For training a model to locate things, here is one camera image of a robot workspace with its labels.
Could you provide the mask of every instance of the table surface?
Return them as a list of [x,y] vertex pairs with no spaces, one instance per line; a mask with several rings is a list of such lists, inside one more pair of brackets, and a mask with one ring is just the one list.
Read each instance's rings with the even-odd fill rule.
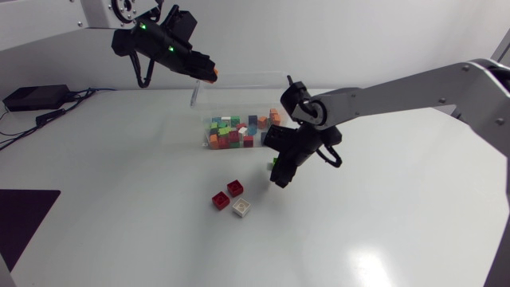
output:
[[[481,286],[508,206],[506,158],[432,108],[339,125],[280,189],[269,148],[211,151],[190,90],[102,92],[0,152],[1,188],[61,196],[18,286]],[[0,131],[42,112],[12,112]],[[238,217],[211,197],[238,179]]]

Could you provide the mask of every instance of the plastic bin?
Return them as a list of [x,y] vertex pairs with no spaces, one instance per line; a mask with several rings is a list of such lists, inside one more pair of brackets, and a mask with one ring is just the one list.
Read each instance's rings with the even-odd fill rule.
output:
[[[288,115],[280,103],[280,97],[287,88],[287,73],[283,72],[220,74],[218,81],[214,84],[197,81],[190,106],[202,119],[206,143],[211,149],[243,148],[245,144],[246,147],[250,146],[248,141],[245,143],[243,136],[239,137],[239,144],[229,140],[228,147],[224,144],[224,140],[222,147],[215,143],[211,144],[213,118],[239,116],[240,124],[244,123],[250,129],[249,116],[257,116],[257,119],[265,116],[268,118],[268,123],[264,128],[257,125],[256,133],[253,135],[253,147],[262,147],[262,133],[267,132],[272,124],[270,120],[272,108],[278,112],[280,125],[287,123]],[[228,126],[231,129],[237,128],[236,124],[232,123]],[[213,134],[216,132],[219,140],[218,131],[213,129],[212,132]]]

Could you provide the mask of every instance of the white block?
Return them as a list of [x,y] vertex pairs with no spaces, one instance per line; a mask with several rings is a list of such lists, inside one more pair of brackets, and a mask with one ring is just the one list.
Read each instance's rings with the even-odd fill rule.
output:
[[244,199],[238,199],[232,206],[233,208],[233,212],[237,213],[237,215],[241,216],[241,217],[245,217],[245,215],[248,213],[249,211],[249,207],[251,206],[251,204],[249,204],[247,201],[245,201]]
[[245,127],[242,127],[242,128],[239,128],[239,140],[242,140],[244,139],[245,136],[248,135],[248,128],[245,128]]
[[228,124],[230,126],[230,117],[229,116],[222,116],[222,122]]

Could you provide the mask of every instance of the red lego brick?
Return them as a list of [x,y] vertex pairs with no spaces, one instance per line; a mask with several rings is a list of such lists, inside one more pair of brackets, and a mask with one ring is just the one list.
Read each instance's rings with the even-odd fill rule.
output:
[[253,136],[245,136],[243,140],[245,147],[253,147]]
[[239,133],[237,131],[229,132],[229,142],[237,143],[238,141],[239,141]]
[[219,210],[222,210],[230,204],[230,199],[226,196],[225,192],[220,191],[220,193],[213,196],[213,203]]
[[218,140],[218,143],[219,143],[220,148],[229,148],[230,147],[229,139],[226,137],[221,137]]
[[229,190],[229,193],[232,195],[232,197],[240,195],[245,190],[237,179],[232,183],[227,184],[226,189]]

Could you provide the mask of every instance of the blue block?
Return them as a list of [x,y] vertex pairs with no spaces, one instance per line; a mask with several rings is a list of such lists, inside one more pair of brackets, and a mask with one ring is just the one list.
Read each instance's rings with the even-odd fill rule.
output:
[[264,140],[265,140],[265,136],[266,136],[267,134],[268,134],[267,132],[262,132],[262,133],[261,133],[261,144],[262,144],[262,145],[265,145],[265,144],[264,144]]
[[248,127],[248,136],[255,136],[257,134],[257,126],[256,125],[250,125]]
[[255,125],[257,126],[257,116],[248,116],[248,125]]

